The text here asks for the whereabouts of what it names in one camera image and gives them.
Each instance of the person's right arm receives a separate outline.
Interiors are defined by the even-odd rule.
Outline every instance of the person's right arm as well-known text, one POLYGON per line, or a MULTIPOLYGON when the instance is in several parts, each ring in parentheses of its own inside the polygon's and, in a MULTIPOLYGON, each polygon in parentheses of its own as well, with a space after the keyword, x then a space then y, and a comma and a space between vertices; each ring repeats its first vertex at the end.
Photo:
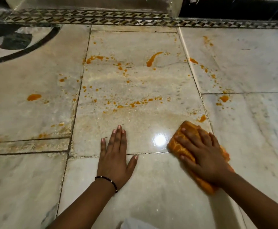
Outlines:
POLYGON ((221 155, 216 137, 198 130, 200 138, 182 129, 189 140, 176 138, 194 155, 196 163, 181 156, 186 168, 202 179, 221 187, 246 212, 258 229, 278 229, 278 204, 231 172, 221 155))

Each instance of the black curved stripe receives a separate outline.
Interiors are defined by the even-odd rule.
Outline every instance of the black curved stripe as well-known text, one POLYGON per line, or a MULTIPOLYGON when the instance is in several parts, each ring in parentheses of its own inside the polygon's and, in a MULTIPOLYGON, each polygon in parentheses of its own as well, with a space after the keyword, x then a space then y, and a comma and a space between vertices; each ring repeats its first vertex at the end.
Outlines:
POLYGON ((50 31, 49 34, 47 34, 43 39, 41 39, 40 41, 38 41, 34 45, 32 45, 32 46, 30 46, 30 47, 28 47, 28 48, 26 48, 22 51, 18 51, 14 54, 10 54, 10 55, 4 56, 4 57, 0 57, 0 63, 19 58, 21 56, 24 56, 24 55, 38 49, 39 47, 41 47, 41 46, 45 45, 47 42, 49 42, 52 38, 54 38, 60 30, 61 30, 60 27, 54 27, 50 31))

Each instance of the floor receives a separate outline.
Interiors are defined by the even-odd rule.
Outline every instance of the floor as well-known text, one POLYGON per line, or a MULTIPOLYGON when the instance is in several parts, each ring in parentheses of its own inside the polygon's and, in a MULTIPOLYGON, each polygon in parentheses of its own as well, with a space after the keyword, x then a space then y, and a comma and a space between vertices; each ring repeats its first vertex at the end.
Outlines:
POLYGON ((94 180, 121 124, 133 177, 93 228, 255 228, 206 196, 167 152, 189 120, 278 202, 278 30, 12 26, 0 37, 0 228, 45 228, 94 180))

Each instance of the person's left hand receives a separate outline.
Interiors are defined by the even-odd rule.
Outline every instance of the person's left hand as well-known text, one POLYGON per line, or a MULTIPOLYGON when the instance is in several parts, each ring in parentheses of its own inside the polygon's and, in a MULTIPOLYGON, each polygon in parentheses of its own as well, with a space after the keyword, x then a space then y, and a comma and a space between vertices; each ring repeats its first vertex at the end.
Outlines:
POLYGON ((134 155, 126 165, 126 131, 121 125, 112 131, 106 148, 105 138, 101 140, 101 153, 97 176, 111 179, 120 190, 130 179, 137 164, 138 155, 134 155))

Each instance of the beige marble tile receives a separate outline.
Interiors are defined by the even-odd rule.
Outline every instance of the beige marble tile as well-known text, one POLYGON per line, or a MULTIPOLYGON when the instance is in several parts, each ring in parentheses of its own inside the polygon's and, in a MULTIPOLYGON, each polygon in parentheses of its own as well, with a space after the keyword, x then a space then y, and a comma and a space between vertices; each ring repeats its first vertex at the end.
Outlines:
POLYGON ((89 27, 64 25, 40 48, 0 63, 0 142, 71 135, 88 38, 89 27))
POLYGON ((70 139, 0 142, 0 154, 67 151, 70 139))
POLYGON ((127 131, 129 154, 167 152, 168 140, 184 120, 211 130, 207 120, 198 122, 204 108, 174 35, 92 32, 87 57, 109 57, 86 64, 73 156, 98 156, 100 139, 119 124, 127 131), (140 46, 145 41, 148 45, 140 46), (148 67, 150 56, 162 51, 148 67))
POLYGON ((202 93, 278 92, 278 30, 179 31, 202 93))
MULTIPOLYGON (((203 100, 214 134, 230 153, 230 164, 278 202, 278 93, 230 94, 226 102, 220 97, 227 100, 213 94, 203 95, 203 100)), ((244 219, 254 228, 247 216, 244 219)))
MULTIPOLYGON (((97 163, 98 158, 68 161, 59 214, 93 182, 97 163)), ((161 229, 240 228, 228 196, 221 191, 206 196, 171 154, 140 155, 133 176, 93 228, 118 228, 127 217, 161 229)))
POLYGON ((125 31, 125 32, 170 32, 177 33, 176 27, 170 26, 110 26, 92 25, 91 31, 125 31))
POLYGON ((45 228, 55 217, 66 153, 0 156, 0 228, 45 228))

